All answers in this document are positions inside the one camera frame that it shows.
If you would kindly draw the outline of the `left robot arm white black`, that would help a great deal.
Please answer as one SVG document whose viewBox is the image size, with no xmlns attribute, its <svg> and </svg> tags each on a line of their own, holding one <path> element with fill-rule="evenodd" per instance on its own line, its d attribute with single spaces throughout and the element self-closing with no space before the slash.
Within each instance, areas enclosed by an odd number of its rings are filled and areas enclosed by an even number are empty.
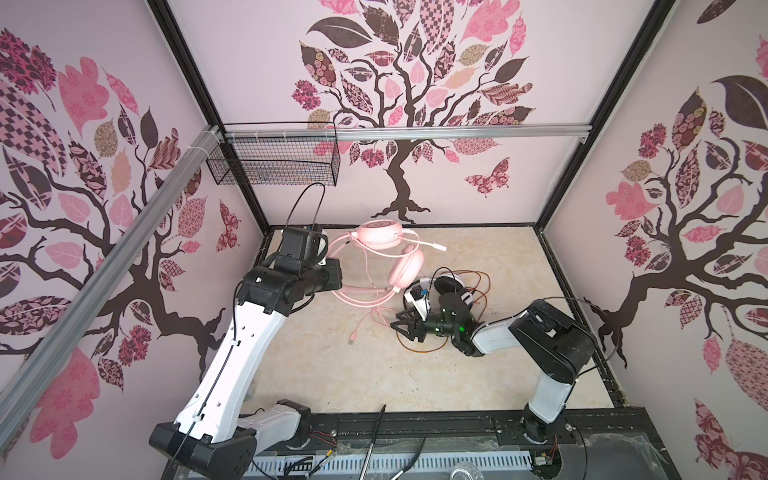
<svg viewBox="0 0 768 480">
<path fill-rule="evenodd" d="M 318 226 L 287 227 L 276 252 L 254 266 L 234 290 L 232 321 L 200 385 L 172 422 L 155 426 L 149 444 L 168 462 L 164 479 L 196 472 L 240 479 L 259 453 L 309 442 L 311 410 L 290 400 L 256 414 L 241 408 L 257 369 L 287 317 L 319 292 L 341 287 L 341 267 L 328 258 Z"/>
</svg>

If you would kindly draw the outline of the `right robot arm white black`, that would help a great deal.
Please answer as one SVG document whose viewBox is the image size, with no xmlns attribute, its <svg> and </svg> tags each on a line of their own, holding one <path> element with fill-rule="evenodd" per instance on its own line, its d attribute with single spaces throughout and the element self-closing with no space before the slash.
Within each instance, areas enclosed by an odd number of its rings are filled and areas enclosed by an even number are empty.
<svg viewBox="0 0 768 480">
<path fill-rule="evenodd" d="M 468 357 L 520 347 L 539 367 L 533 397 L 526 404 L 521 430 L 532 443 L 542 444 L 565 409 L 571 392 L 592 358 L 594 336 L 573 318 L 544 299 L 521 312 L 483 323 L 473 315 L 475 304 L 467 289 L 446 291 L 432 307 L 425 293 L 405 295 L 407 309 L 395 315 L 390 327 L 410 341 L 427 336 L 446 338 Z"/>
</svg>

